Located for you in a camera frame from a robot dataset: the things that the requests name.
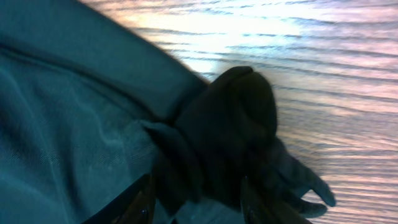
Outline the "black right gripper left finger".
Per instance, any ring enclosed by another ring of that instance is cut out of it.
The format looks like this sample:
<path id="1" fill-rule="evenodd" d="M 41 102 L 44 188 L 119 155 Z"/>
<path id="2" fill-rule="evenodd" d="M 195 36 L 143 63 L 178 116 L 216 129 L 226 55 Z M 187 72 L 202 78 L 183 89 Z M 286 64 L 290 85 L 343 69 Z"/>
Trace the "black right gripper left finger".
<path id="1" fill-rule="evenodd" d="M 145 174 L 83 224 L 152 224 L 154 178 Z"/>

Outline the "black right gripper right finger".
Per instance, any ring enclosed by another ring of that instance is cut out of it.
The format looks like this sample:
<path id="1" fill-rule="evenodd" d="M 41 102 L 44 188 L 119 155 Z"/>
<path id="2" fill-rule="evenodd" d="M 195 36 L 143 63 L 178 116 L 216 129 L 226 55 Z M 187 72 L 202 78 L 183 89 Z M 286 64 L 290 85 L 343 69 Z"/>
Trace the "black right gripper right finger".
<path id="1" fill-rule="evenodd" d="M 240 202 L 245 224 L 312 224 L 283 200 L 261 192 L 247 177 L 241 181 Z"/>

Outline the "black shirt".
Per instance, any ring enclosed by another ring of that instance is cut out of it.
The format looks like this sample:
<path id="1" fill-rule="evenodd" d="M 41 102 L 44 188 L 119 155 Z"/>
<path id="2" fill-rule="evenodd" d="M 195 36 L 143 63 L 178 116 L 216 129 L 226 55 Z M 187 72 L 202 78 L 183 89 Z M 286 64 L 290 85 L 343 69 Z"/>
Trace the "black shirt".
<path id="1" fill-rule="evenodd" d="M 245 223 L 245 177 L 322 216 L 335 196 L 277 126 L 251 67 L 209 82 L 79 1 L 1 2 L 2 223 L 83 223 L 145 174 L 152 223 Z"/>

